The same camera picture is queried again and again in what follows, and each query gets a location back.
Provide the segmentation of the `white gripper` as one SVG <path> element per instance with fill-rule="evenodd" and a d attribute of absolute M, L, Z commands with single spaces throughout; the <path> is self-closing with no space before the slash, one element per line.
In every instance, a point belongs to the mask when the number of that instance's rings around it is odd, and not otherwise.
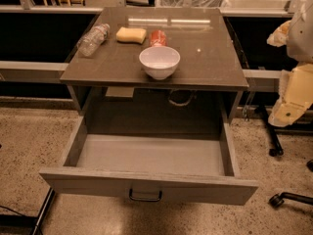
<path fill-rule="evenodd" d="M 290 21 L 278 26 L 267 38 L 274 47 L 287 44 Z M 282 71 L 280 78 L 280 100 L 268 117 L 268 122 L 276 127 L 286 127 L 298 120 L 313 104 L 313 65 L 305 64 L 292 71 Z"/>

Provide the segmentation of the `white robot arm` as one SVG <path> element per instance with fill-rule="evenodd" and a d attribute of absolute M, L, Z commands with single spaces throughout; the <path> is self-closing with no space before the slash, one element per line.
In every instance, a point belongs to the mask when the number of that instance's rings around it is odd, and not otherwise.
<path fill-rule="evenodd" d="M 291 71 L 282 71 L 279 99 L 268 118 L 270 124 L 286 127 L 313 104 L 313 0 L 307 0 L 290 21 L 278 26 L 267 43 L 275 47 L 286 45 L 288 56 L 298 61 Z"/>

